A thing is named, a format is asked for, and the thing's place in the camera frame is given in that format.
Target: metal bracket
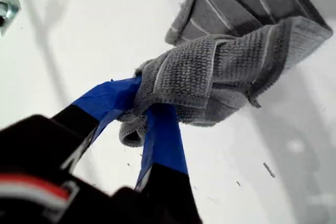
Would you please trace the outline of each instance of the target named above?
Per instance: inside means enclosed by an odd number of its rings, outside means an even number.
[[[21,9],[19,0],[0,0],[0,34],[4,36]]]

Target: black object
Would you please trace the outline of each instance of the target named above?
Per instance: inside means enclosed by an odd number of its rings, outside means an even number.
[[[112,197],[73,177],[70,172],[98,125],[95,118],[70,105],[52,119],[34,115],[0,131],[0,222],[201,223],[189,177],[163,165],[152,165],[141,188],[138,185],[141,192],[121,188]],[[26,195],[11,195],[3,185],[13,177],[23,177],[23,184],[31,177],[42,180],[42,188],[51,184],[66,192],[66,205],[35,200],[29,190]]]

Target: dark speck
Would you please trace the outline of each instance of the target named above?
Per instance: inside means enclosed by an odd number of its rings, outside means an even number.
[[[269,175],[271,175],[272,178],[275,178],[274,173],[272,172],[272,170],[269,168],[269,166],[266,163],[264,163],[264,167],[268,171]]]

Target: metal bolt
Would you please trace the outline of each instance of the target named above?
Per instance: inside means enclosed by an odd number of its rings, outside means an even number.
[[[9,3],[0,2],[0,16],[3,19],[13,18],[16,13],[17,13],[17,8],[15,8],[15,6]]]

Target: gray towel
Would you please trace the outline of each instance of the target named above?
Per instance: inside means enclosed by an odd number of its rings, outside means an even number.
[[[120,140],[141,146],[143,113],[174,104],[178,121],[213,126],[270,88],[282,73],[332,36],[309,0],[185,0],[166,42],[146,61],[134,108],[119,119]]]

